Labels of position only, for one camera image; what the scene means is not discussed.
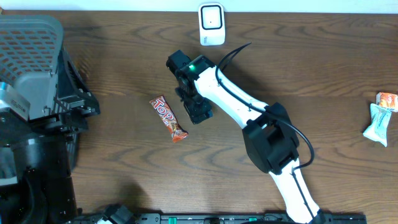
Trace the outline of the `red Top chocolate bar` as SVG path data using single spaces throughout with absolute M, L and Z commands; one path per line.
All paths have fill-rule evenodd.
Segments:
M 156 110 L 157 114 L 169 130 L 173 142 L 178 142 L 188 137 L 188 132 L 179 125 L 178 120 L 171 107 L 166 102 L 164 95 L 157 96 L 153 100 L 150 100 L 150 104 Z

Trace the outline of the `teal wet wipes pack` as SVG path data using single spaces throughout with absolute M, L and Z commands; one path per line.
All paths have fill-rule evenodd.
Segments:
M 387 147 L 387 128 L 392 112 L 375 104 L 370 104 L 371 124 L 363 132 L 363 136 Z

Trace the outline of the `orange snack packet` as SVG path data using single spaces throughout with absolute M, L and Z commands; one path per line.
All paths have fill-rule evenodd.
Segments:
M 398 111 L 397 95 L 379 92 L 376 95 L 376 104 L 392 112 Z

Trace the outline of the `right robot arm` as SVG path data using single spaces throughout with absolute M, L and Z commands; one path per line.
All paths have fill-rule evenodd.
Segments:
M 268 105 L 229 81 L 219 65 L 204 55 L 192 60 L 178 50 L 166 66 L 178 81 L 177 95 L 193 124 L 212 117 L 212 104 L 229 115 L 242 129 L 246 152 L 252 163 L 270 174 L 295 223 L 321 223 L 324 217 L 312 199 L 301 170 L 298 146 L 308 138 L 290 121 L 279 103 Z

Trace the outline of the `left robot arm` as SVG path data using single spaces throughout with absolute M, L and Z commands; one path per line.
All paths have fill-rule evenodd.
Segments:
M 1 187 L 2 223 L 134 223 L 126 207 L 108 205 L 100 213 L 77 207 L 70 159 L 86 118 L 99 113 L 66 50 L 34 55 L 29 71 L 14 83 L 1 83 L 1 149 L 11 152 L 16 182 Z

